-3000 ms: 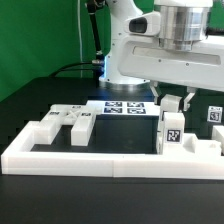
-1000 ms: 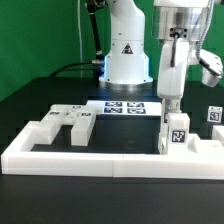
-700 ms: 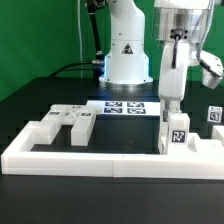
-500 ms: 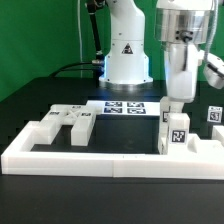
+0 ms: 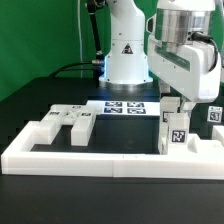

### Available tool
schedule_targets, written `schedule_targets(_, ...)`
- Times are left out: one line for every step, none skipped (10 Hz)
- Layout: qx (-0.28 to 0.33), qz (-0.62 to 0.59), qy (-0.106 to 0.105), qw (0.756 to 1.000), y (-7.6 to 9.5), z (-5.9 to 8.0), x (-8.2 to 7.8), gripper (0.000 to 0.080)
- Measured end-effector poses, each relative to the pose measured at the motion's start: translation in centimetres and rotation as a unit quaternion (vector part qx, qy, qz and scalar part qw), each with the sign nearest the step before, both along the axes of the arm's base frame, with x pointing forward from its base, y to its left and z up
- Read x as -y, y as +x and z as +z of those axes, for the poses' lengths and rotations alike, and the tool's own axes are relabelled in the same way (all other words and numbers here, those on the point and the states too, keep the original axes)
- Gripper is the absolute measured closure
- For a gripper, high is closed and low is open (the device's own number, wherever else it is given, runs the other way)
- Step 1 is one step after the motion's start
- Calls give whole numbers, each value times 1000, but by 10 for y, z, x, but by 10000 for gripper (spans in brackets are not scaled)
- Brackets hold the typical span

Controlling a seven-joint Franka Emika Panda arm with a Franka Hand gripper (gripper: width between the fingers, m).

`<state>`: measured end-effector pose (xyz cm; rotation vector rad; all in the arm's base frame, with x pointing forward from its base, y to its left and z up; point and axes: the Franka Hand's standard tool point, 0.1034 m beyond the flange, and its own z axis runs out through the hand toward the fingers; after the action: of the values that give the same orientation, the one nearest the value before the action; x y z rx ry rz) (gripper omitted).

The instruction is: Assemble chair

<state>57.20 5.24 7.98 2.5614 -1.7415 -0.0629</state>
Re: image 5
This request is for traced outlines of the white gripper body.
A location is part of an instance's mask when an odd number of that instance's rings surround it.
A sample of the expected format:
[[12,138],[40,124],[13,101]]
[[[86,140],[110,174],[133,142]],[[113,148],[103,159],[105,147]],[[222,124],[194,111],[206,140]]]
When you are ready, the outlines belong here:
[[209,35],[209,14],[156,14],[148,38],[150,71],[194,103],[219,93],[221,56]]

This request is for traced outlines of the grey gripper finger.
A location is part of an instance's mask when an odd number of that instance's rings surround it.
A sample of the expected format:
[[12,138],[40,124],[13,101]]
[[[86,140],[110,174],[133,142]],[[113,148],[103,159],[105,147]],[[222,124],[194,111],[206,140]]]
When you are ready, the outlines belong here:
[[192,111],[195,107],[195,103],[191,101],[183,101],[181,104],[180,112],[187,113],[188,117],[191,117]]
[[160,98],[163,98],[164,96],[169,96],[171,93],[170,86],[167,83],[160,81],[159,92],[160,92]]

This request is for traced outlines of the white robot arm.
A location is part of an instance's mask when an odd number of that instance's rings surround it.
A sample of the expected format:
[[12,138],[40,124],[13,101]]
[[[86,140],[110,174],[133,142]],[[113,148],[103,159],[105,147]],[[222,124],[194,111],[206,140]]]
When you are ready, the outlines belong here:
[[111,15],[111,48],[102,87],[135,90],[152,75],[192,103],[219,94],[221,56],[209,36],[215,0],[158,0],[147,19],[134,0],[106,0]]

